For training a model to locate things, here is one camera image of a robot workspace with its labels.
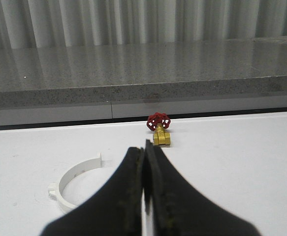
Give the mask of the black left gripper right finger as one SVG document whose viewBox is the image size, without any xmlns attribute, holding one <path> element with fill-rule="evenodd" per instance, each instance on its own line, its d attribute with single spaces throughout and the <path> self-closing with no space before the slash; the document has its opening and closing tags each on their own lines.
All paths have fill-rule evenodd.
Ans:
<svg viewBox="0 0 287 236">
<path fill-rule="evenodd" d="M 152 201 L 155 236 L 257 236 L 255 226 L 193 188 L 162 149 L 146 141 L 145 196 Z"/>
</svg>

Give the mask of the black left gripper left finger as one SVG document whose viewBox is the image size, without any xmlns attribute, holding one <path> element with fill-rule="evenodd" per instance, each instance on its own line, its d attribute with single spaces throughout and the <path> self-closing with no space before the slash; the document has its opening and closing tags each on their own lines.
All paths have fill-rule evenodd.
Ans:
<svg viewBox="0 0 287 236">
<path fill-rule="evenodd" d="M 144 151 L 130 147 L 111 178 L 86 202 L 48 224 L 43 236 L 139 236 Z"/>
</svg>

